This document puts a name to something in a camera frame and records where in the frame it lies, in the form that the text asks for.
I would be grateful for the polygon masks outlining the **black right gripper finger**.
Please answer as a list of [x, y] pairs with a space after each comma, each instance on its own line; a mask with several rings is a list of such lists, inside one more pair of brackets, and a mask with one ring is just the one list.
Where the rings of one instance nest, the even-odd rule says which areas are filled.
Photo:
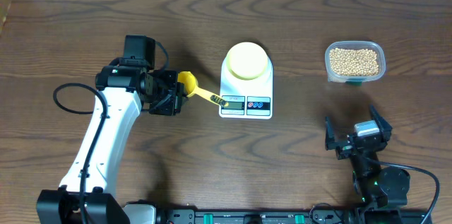
[[325, 125], [326, 125], [325, 149], [335, 150], [336, 148], [335, 134], [331, 121], [328, 117], [325, 117]]
[[389, 141], [393, 127], [377, 112], [373, 105], [369, 106], [371, 118], [376, 122], [383, 141]]

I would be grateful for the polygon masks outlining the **yellow measuring scoop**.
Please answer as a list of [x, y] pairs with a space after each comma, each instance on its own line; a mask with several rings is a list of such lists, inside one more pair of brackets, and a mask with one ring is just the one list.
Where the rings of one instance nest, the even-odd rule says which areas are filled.
[[221, 98], [219, 95], [212, 93], [208, 90], [200, 88], [198, 86], [197, 78], [190, 71], [181, 71], [178, 73], [177, 80], [182, 83], [186, 90], [186, 96], [188, 98], [193, 95], [198, 95], [201, 98], [211, 102], [220, 107], [227, 107], [229, 105], [228, 101]]

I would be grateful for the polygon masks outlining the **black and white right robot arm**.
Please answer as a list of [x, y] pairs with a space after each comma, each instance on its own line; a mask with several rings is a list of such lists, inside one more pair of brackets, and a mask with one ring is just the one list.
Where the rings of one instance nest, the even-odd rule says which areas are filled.
[[354, 187], [371, 208], [393, 208], [407, 204], [410, 175], [400, 167], [382, 168], [377, 153], [385, 149], [393, 127], [369, 108], [371, 119], [354, 125], [354, 132], [342, 141], [335, 139], [333, 126], [325, 118], [327, 151], [334, 150], [339, 160], [349, 159], [354, 171]]

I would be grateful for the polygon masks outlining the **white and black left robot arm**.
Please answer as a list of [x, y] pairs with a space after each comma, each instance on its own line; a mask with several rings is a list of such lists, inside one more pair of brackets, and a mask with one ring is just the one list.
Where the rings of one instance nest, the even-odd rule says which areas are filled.
[[105, 66], [96, 76], [95, 107], [80, 150], [58, 189], [41, 191], [41, 223], [165, 223], [166, 216], [144, 201], [120, 206], [117, 175], [125, 146], [143, 105], [150, 114], [173, 116], [184, 86], [176, 71], [147, 66]]

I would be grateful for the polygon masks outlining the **white digital kitchen scale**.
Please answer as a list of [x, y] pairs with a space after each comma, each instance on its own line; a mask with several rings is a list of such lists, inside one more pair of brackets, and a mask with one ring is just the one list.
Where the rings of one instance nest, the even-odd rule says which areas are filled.
[[220, 107], [222, 118], [270, 119], [273, 116], [273, 65], [268, 55], [263, 73], [254, 79], [237, 78], [229, 68], [229, 58], [222, 63], [220, 97], [229, 105]]

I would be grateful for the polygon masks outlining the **yellow bowl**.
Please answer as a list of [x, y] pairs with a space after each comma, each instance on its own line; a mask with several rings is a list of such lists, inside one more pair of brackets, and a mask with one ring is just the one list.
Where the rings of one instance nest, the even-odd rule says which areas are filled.
[[254, 80], [268, 67], [268, 55], [264, 48], [253, 42], [234, 45], [225, 58], [228, 71], [241, 80]]

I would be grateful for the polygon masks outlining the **soybeans in container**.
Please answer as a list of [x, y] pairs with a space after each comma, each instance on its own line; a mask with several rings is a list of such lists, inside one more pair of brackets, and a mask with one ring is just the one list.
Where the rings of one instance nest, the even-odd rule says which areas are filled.
[[334, 48], [329, 52], [333, 72], [341, 76], [375, 76], [379, 72], [377, 53], [371, 49]]

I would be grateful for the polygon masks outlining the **clear plastic container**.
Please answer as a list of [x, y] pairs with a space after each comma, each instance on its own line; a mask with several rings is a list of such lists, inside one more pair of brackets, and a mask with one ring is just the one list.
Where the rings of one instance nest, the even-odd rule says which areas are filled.
[[386, 72], [382, 48], [370, 41], [339, 41], [325, 51], [330, 82], [361, 84], [379, 80]]

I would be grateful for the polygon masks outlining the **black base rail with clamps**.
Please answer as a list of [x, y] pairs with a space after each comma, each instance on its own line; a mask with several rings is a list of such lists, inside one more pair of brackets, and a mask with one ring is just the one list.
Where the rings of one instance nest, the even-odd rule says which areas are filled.
[[315, 208], [308, 211], [195, 211], [159, 210], [155, 224], [358, 224], [358, 223], [431, 223], [421, 211], [357, 211]]

